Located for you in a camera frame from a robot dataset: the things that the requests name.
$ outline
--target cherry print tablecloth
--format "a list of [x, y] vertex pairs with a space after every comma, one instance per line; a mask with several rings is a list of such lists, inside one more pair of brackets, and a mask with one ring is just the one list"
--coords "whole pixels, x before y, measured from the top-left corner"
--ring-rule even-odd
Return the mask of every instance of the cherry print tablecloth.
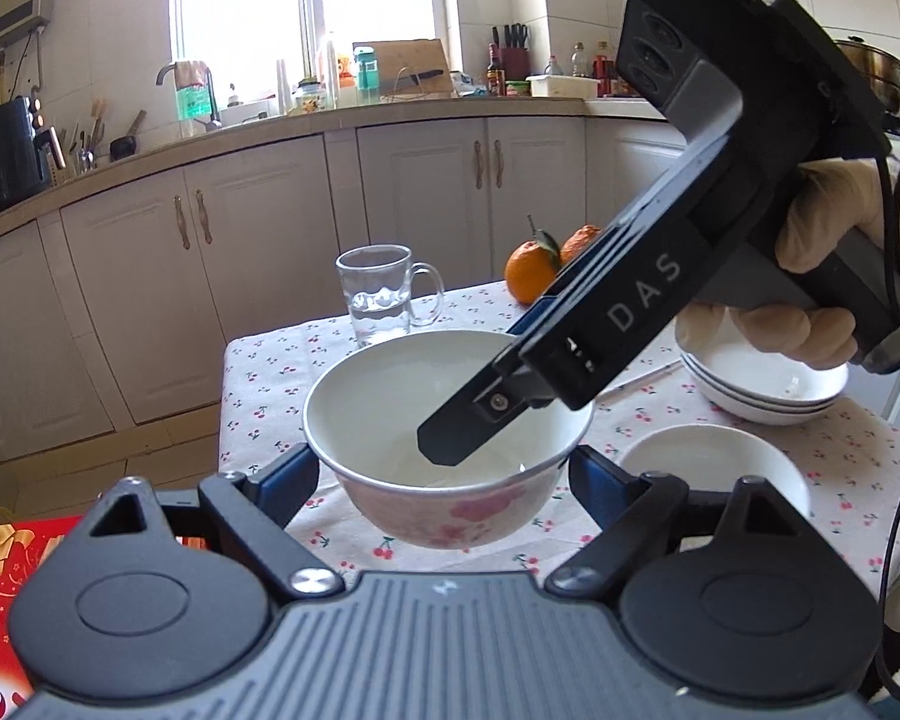
[[[505, 330], [522, 311], [502, 284], [457, 290], [446, 298], [437, 328]], [[301, 411], [309, 387], [355, 348], [348, 317], [233, 341], [224, 358], [220, 468], [261, 469], [302, 440]], [[677, 357], [668, 329], [631, 370], [636, 375]], [[752, 424], [711, 404], [696, 392], [686, 370], [676, 367], [600, 402], [586, 442], [612, 457], [649, 432], [689, 422], [739, 427], [786, 453], [810, 485], [814, 524], [876, 591], [900, 494], [900, 432], [846, 398], [824, 418], [805, 425]], [[570, 494], [564, 472], [550, 501], [509, 538], [473, 550], [423, 549], [363, 519], [333, 473], [322, 469], [317, 492], [288, 531], [352, 580], [359, 570], [384, 568], [487, 571], [522, 566], [543, 577], [593, 538], [597, 528]]]

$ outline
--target faucet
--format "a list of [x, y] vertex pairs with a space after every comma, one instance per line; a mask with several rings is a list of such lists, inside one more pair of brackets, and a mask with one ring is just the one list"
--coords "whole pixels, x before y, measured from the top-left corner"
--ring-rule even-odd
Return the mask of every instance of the faucet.
[[[159, 73], [156, 74], [156, 85], [163, 86], [163, 79], [167, 77], [167, 74], [171, 70], [175, 69], [176, 62], [170, 62], [169, 65], [160, 68]], [[223, 127], [223, 124], [220, 121], [220, 110], [217, 108], [217, 96], [214, 94], [213, 74], [211, 73], [210, 68], [207, 68], [207, 89], [210, 92], [210, 121], [204, 122], [202, 119], [197, 119], [197, 121], [203, 124], [207, 132], [213, 132], [215, 129]]]

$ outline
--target gloved hand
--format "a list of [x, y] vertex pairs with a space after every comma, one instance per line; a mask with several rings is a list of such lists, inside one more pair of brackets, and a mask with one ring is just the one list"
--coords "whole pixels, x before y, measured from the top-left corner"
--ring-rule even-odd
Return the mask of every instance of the gloved hand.
[[[883, 197], [876, 163], [824, 161], [803, 166], [808, 182], [794, 199], [776, 241], [780, 268], [805, 274], [837, 247], [847, 230], [859, 227], [883, 247]], [[706, 346], [724, 318], [725, 307], [691, 303], [677, 315], [677, 343], [693, 354]], [[796, 306], [768, 305], [753, 311], [730, 309], [744, 337], [763, 352], [781, 352], [818, 370], [842, 365], [854, 355], [856, 320], [844, 308], [809, 314]]]

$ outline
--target small white bowl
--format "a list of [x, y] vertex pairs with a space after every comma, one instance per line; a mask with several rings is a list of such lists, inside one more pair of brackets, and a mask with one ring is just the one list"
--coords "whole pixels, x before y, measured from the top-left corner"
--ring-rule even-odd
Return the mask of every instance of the small white bowl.
[[434, 330], [367, 346], [322, 375], [303, 430], [360, 512], [389, 536], [460, 549], [526, 525], [593, 418], [559, 400], [526, 410], [456, 467], [435, 466], [416, 429], [514, 338]]
[[782, 354], [754, 349], [730, 317], [708, 347], [693, 356], [712, 379], [741, 394], [780, 406], [813, 406], [834, 400], [847, 386], [847, 366], [813, 370]]
[[677, 425], [643, 437], [620, 458], [627, 473], [665, 471], [692, 490], [729, 493], [741, 476], [762, 476], [804, 517], [810, 491], [797, 466], [775, 446], [722, 425]]
[[736, 391], [736, 389], [730, 389], [730, 387], [723, 382], [713, 378], [713, 376], [707, 373], [706, 370], [700, 367], [700, 364], [696, 362], [692, 356], [688, 354], [682, 354], [680, 356], [680, 360], [682, 360], [683, 365], [687, 368], [687, 370], [689, 370], [693, 375], [696, 375], [698, 379], [703, 379], [703, 381], [705, 381], [708, 385], [711, 385], [713, 389], [717, 389], [717, 391], [722, 392], [728, 397], [740, 401], [745, 406], [751, 406], [755, 409], [765, 410], [766, 412], [811, 413], [812, 415], [818, 415], [822, 410], [830, 408], [830, 406], [832, 406], [834, 402], [836, 402], [836, 399], [833, 398], [824, 403], [817, 403], [813, 406], [782, 406], [778, 403], [770, 403], [765, 400], [758, 400], [757, 398], [751, 397], [749, 395], [744, 395], [742, 392]]
[[728, 395], [725, 392], [720, 391], [720, 389], [717, 389], [716, 386], [704, 379], [703, 376], [699, 375], [693, 368], [687, 368], [687, 370], [690, 371], [690, 375], [696, 382], [697, 390], [711, 403], [720, 406], [720, 408], [727, 413], [732, 413], [732, 415], [739, 416], [741, 419], [746, 419], [761, 425], [776, 425], [778, 427], [802, 425], [804, 422], [809, 422], [812, 419], [816, 419], [818, 416], [823, 416], [833, 406], [832, 402], [824, 404], [821, 407], [821, 410], [817, 410], [816, 412], [772, 412], [766, 407], [749, 406], [748, 404], [737, 400], [732, 395]]

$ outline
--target cabinet handle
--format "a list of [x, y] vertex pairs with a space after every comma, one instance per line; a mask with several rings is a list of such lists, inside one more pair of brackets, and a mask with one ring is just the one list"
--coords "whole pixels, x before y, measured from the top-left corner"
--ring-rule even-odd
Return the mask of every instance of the cabinet handle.
[[213, 236], [210, 235], [210, 217], [207, 215], [207, 207], [203, 204], [203, 191], [197, 190], [197, 213], [200, 216], [200, 226], [203, 228], [203, 240], [207, 241], [207, 245], [213, 242]]
[[480, 141], [473, 142], [473, 159], [477, 169], [477, 189], [484, 187], [484, 156], [480, 151]]
[[504, 151], [500, 141], [493, 142], [493, 149], [497, 152], [497, 189], [500, 189], [504, 185]]
[[187, 220], [183, 218], [183, 200], [178, 194], [173, 198], [173, 205], [176, 207], [176, 229], [180, 231], [180, 240], [183, 241], [184, 248], [190, 248], [190, 239], [187, 237]]

